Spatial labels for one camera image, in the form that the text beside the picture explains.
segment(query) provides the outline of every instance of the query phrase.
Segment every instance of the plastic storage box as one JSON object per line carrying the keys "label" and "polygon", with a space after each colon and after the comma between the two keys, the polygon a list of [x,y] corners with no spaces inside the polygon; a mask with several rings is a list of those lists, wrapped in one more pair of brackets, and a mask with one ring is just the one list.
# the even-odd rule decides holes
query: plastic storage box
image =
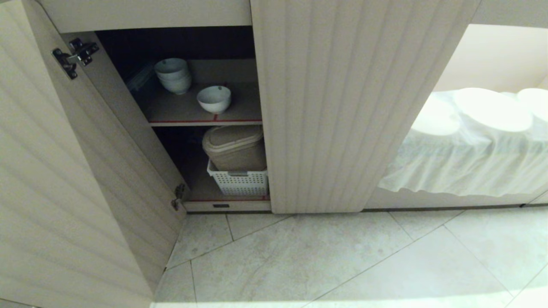
{"label": "plastic storage box", "polygon": [[269,179],[267,171],[218,171],[211,160],[207,165],[211,175],[224,195],[264,196],[268,195]]}
{"label": "plastic storage box", "polygon": [[221,126],[208,130],[202,146],[219,171],[266,169],[262,126]]}

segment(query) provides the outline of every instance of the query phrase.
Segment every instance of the lidded container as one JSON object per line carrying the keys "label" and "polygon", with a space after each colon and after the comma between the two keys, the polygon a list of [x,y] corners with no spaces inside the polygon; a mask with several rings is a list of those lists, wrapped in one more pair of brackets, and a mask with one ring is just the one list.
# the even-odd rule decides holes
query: lidded container
{"label": "lidded container", "polygon": [[202,146],[219,171],[266,169],[262,126],[221,126],[208,130]]}

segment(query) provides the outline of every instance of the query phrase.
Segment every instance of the cabinet hinge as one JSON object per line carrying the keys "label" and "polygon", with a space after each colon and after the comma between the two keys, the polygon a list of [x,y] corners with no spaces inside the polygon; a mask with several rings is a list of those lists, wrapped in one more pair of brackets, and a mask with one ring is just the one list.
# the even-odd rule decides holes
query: cabinet hinge
{"label": "cabinet hinge", "polygon": [[72,49],[71,55],[62,52],[59,48],[55,48],[52,51],[52,55],[59,65],[61,65],[67,76],[70,79],[74,79],[78,77],[76,63],[79,62],[82,66],[90,64],[93,61],[91,55],[99,50],[99,45],[93,42],[84,44],[79,38],[73,39],[68,44]]}
{"label": "cabinet hinge", "polygon": [[172,200],[172,207],[175,209],[175,210],[179,210],[179,204],[180,202],[182,202],[182,198],[184,197],[185,195],[185,184],[179,184],[179,186],[177,186],[175,188],[175,198],[176,199],[173,199]]}

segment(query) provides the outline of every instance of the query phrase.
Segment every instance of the basket handle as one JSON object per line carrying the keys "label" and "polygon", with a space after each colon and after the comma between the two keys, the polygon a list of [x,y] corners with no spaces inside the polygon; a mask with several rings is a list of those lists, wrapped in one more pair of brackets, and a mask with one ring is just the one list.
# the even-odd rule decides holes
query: basket handle
{"label": "basket handle", "polygon": [[229,176],[248,176],[247,171],[229,171]]}

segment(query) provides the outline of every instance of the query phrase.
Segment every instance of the white plastic basket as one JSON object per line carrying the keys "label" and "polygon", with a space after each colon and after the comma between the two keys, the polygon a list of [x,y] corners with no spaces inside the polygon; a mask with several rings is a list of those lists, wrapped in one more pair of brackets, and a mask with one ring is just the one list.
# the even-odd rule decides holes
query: white plastic basket
{"label": "white plastic basket", "polygon": [[269,178],[264,171],[216,171],[211,160],[207,172],[211,175],[224,195],[264,196],[268,194]]}

